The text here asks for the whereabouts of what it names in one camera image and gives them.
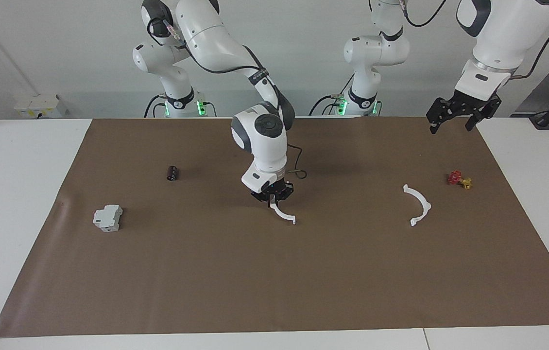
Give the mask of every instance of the power socket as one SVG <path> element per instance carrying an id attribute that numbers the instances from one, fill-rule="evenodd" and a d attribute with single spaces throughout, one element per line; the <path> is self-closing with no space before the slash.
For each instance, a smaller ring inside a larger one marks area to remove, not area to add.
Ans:
<path id="1" fill-rule="evenodd" d="M 22 118 L 64 118 L 67 107 L 58 95 L 39 95 L 18 101 L 13 107 Z"/>

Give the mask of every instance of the green led light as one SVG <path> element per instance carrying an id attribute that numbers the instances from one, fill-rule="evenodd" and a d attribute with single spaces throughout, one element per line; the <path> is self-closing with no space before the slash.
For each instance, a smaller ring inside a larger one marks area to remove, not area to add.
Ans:
<path id="1" fill-rule="evenodd" d="M 197 111 L 199 111 L 199 115 L 206 115 L 206 107 L 203 102 L 197 101 Z"/>
<path id="2" fill-rule="evenodd" d="M 339 104 L 339 109 L 337 109 L 337 113 L 339 115 L 345 115 L 346 114 L 346 107 L 348 107 L 348 101 L 344 100 Z"/>

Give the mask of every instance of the white robotic arm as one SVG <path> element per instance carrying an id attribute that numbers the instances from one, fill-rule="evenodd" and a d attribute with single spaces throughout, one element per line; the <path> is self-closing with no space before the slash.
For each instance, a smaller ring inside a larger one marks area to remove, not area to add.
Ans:
<path id="1" fill-rule="evenodd" d="M 432 133 L 459 115 L 471 115 L 469 131 L 494 116 L 501 104 L 497 90 L 513 77 L 549 26 L 549 0 L 461 0 L 457 19 L 477 44 L 454 97 L 437 98 L 428 111 Z"/>
<path id="2" fill-rule="evenodd" d="M 411 47 L 403 35 L 399 0 L 370 0 L 370 8 L 379 35 L 352 38 L 344 48 L 344 58 L 355 73 L 352 87 L 345 93 L 346 115 L 372 113 L 381 80 L 375 67 L 402 64 Z"/>
<path id="3" fill-rule="evenodd" d="M 179 41 L 168 32 L 161 20 L 154 20 L 170 15 L 171 10 L 158 0 L 143 2 L 141 18 L 155 43 L 141 42 L 132 50 L 132 59 L 141 71 L 160 78 L 169 117 L 204 117 L 207 112 L 203 95 L 192 87 L 187 71 L 175 66 L 189 57 L 188 51 L 179 47 Z"/>
<path id="4" fill-rule="evenodd" d="M 166 95 L 166 108 L 170 117 L 205 116 L 203 96 L 195 92 L 187 71 L 174 66 L 188 57 L 186 50 L 173 46 L 159 46 L 142 42 L 132 51 L 134 63 L 141 71 L 160 78 Z"/>
<path id="5" fill-rule="evenodd" d="M 215 74 L 245 75 L 263 102 L 234 116 L 232 135 L 239 147 L 255 157 L 242 182 L 260 201 L 270 204 L 294 191 L 284 180 L 286 130 L 294 108 L 270 79 L 267 69 L 248 47 L 236 42 L 221 21 L 216 0 L 145 0 L 143 18 L 161 44 L 186 51 L 202 69 Z"/>

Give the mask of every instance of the white curved plastic part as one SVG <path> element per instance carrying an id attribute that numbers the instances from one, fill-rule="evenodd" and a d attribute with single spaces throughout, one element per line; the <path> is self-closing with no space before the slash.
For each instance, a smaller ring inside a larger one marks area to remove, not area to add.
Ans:
<path id="1" fill-rule="evenodd" d="M 281 217 L 281 219 L 284 219 L 284 220 L 287 220 L 287 221 L 292 221 L 292 224 L 296 225 L 296 216 L 287 215 L 286 213 L 282 212 L 281 209 L 279 209 L 279 207 L 277 206 L 274 198 L 272 198 L 270 200 L 270 208 L 274 209 L 274 212 L 276 212 L 276 214 L 279 215 L 279 217 Z"/>
<path id="2" fill-rule="evenodd" d="M 413 217 L 411 219 L 411 226 L 415 226 L 417 222 L 421 221 L 424 217 L 426 217 L 426 215 L 428 215 L 428 210 L 432 208 L 432 204 L 426 201 L 426 198 L 421 193 L 419 193 L 419 191 L 415 191 L 414 189 L 409 188 L 407 184 L 404 185 L 404 192 L 414 195 L 414 197 L 419 199 L 419 202 L 421 202 L 421 205 L 424 207 L 424 213 L 420 217 Z"/>

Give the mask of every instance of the white table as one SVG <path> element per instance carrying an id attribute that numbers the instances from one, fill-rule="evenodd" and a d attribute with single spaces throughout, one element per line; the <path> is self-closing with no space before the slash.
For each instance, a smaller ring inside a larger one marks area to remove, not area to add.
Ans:
<path id="1" fill-rule="evenodd" d="M 0 312 L 89 124 L 0 121 Z M 549 250 L 549 132 L 500 118 L 479 129 Z M 549 326 L 0 339 L 0 349 L 47 348 L 547 350 Z"/>

